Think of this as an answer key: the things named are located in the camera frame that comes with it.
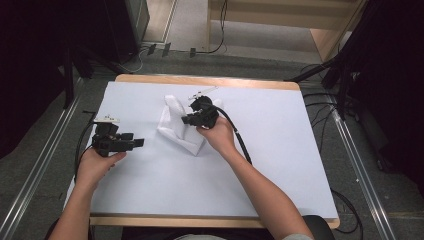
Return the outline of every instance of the sleeve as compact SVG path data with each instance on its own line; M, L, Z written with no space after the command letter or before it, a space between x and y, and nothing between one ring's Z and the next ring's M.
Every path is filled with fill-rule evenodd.
M291 234L285 238L283 238L283 240L312 240L312 238L303 235L303 234Z

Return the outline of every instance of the hand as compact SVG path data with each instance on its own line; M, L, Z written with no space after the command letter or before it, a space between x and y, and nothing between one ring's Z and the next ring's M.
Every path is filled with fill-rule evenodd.
M125 152L120 152L102 157L93 148L88 149L81 158L76 185L94 191L109 169L125 156Z
M234 145L233 127L230 122L223 117L218 117L212 129L197 127L197 131L202 134L209 144L221 155L230 154L237 151Z

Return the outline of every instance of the person's left hand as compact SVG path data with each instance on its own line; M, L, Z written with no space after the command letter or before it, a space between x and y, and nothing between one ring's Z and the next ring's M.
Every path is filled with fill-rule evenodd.
M76 185L94 191L109 169L125 156L125 152L120 152L102 157L93 148L88 149L81 158Z

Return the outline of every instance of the metal rail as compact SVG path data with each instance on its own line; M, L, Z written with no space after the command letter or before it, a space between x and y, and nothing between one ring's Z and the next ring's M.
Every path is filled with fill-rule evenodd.
M336 100L333 97L328 97L328 99L331 102L336 103ZM346 123L340 118L337 111L333 111L332 114L380 236L382 239L395 240L396 237L392 227L390 226L386 211L384 210L371 179L368 176L367 170L365 169L361 156L359 155L352 136L350 135L349 129Z
M37 187L46 171L52 155L56 150L56 147L65 132L68 123L74 114L76 106L80 99L80 92L84 85L84 80L79 78L76 84L76 96L72 101L68 109L63 110L53 131L51 132L46 144L43 147L37 161L35 162L30 174L28 175L24 185L13 201L12 206L6 216L5 221L2 223L0 228L0 239L9 240L12 239L19 222L22 219Z

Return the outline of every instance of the wooden table edge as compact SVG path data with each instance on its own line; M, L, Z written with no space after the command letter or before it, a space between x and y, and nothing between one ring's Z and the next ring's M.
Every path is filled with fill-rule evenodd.
M340 225L340 219L324 219L331 229ZM90 217L91 225L143 226L143 227L217 227L217 228L265 228L259 218L248 217L184 217L184 216L107 216Z
M131 75L121 74L115 79L116 82L157 83L157 84L183 84L183 85L207 85L222 87L243 87L300 91L299 84L284 82L283 80L259 80L248 78L227 77L201 77L183 75Z

